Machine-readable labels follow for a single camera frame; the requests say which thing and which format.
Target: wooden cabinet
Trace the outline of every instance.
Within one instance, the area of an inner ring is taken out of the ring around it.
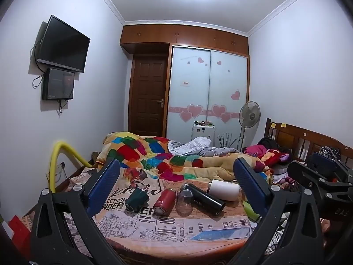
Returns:
[[[143,25],[139,30],[139,43],[176,43],[175,25]]]
[[[236,53],[241,53],[241,54],[249,54],[249,43],[248,43],[248,38],[241,36],[241,35],[237,35],[237,34],[232,34],[233,38],[233,48],[234,48],[234,52]]]
[[[130,53],[131,49],[136,48],[131,47],[131,44],[139,43],[178,43],[249,55],[247,37],[197,26],[169,24],[124,26],[120,44]]]
[[[233,34],[224,31],[217,31],[216,47],[219,49],[234,51]]]
[[[215,31],[209,28],[180,25],[178,26],[177,43],[198,47],[216,47]]]
[[[125,26],[122,28],[120,44],[138,43],[140,25]]]

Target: wall-mounted tv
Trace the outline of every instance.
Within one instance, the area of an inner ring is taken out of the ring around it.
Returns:
[[[83,73],[90,38],[51,15],[37,61]]]

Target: fan grille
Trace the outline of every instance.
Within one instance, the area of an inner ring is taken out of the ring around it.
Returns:
[[[253,101],[247,102],[240,110],[239,122],[246,129],[253,127],[261,116],[260,106]]]

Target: pink clothing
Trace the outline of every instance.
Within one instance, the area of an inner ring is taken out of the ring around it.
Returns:
[[[266,147],[262,144],[256,144],[254,146],[249,146],[244,150],[244,153],[254,156],[260,156],[265,154],[267,151]]]

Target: black thermos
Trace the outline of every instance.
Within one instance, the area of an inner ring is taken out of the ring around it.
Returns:
[[[184,183],[180,190],[190,190],[194,194],[194,202],[198,205],[205,208],[207,211],[214,215],[220,214],[225,206],[225,202],[215,198],[208,193],[204,192],[202,189],[199,189],[197,186],[192,183]]]

